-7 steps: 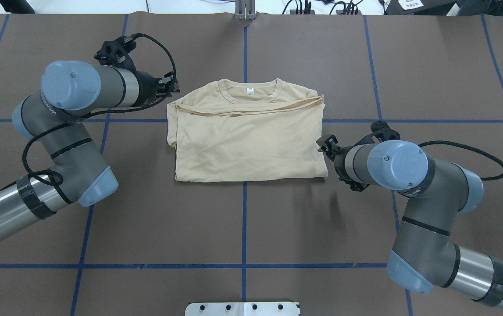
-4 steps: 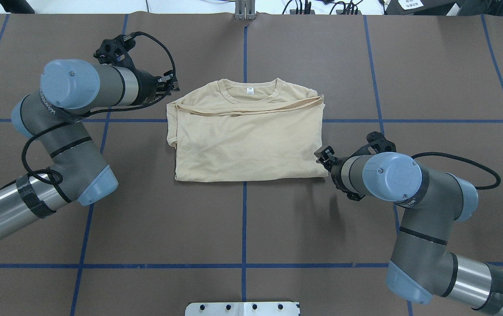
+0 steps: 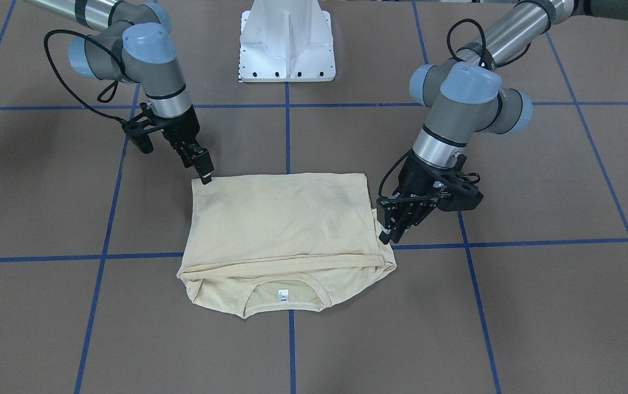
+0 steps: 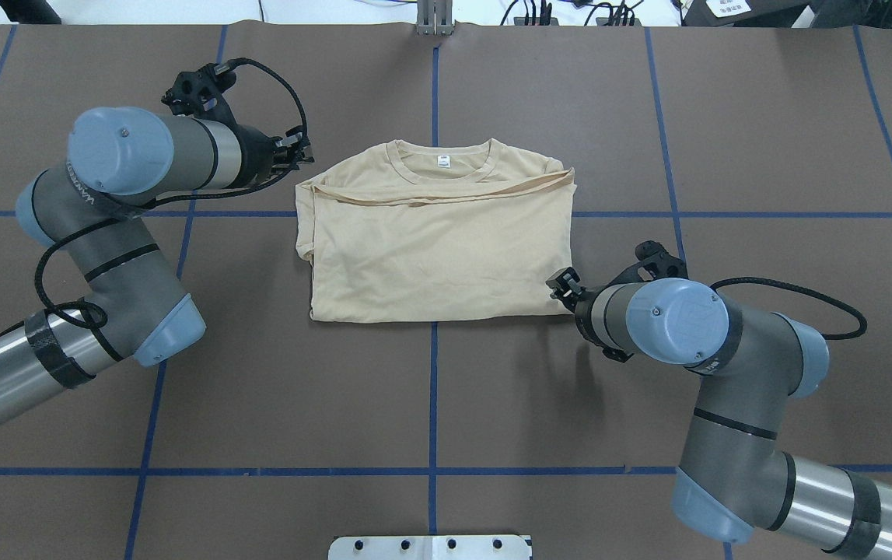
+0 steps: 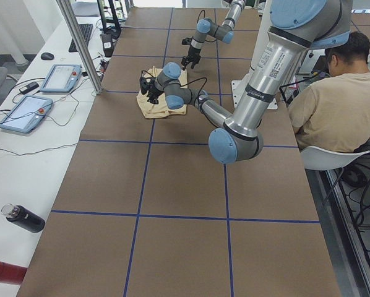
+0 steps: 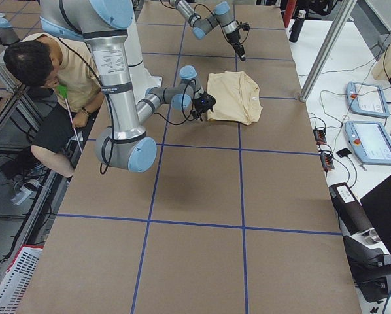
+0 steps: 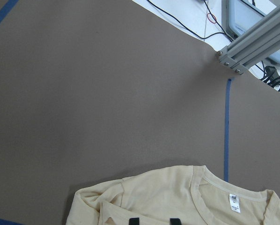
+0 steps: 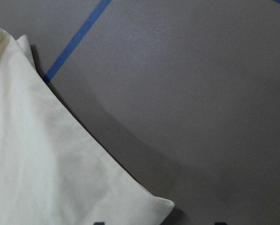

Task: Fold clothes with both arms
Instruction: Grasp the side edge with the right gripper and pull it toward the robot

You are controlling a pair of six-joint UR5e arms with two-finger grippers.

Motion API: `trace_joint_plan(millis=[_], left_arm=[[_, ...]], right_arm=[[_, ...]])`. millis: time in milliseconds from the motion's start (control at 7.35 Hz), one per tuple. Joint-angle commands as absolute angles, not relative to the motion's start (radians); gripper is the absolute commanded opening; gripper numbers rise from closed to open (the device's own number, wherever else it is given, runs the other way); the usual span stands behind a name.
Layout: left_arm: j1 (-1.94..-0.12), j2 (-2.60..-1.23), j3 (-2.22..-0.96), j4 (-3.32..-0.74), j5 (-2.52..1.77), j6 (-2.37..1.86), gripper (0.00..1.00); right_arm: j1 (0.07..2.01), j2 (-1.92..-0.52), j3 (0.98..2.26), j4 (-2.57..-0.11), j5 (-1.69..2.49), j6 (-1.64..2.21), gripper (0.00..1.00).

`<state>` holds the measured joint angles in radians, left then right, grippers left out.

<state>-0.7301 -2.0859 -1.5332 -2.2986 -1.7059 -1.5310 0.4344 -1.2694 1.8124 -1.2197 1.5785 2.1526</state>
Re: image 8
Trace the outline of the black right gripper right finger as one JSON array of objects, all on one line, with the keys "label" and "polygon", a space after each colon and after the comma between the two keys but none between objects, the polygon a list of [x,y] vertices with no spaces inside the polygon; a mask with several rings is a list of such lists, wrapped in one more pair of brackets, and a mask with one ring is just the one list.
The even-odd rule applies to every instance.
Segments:
[{"label": "black right gripper right finger", "polygon": [[218,222],[215,222],[214,225],[227,225],[227,223],[225,223],[223,221],[218,221]]}]

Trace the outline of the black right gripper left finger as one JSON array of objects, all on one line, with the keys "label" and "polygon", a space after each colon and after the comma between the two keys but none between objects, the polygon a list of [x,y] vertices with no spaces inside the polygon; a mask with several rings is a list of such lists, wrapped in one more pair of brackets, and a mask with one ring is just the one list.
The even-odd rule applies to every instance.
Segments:
[{"label": "black right gripper left finger", "polygon": [[104,222],[95,222],[94,225],[105,225]]}]

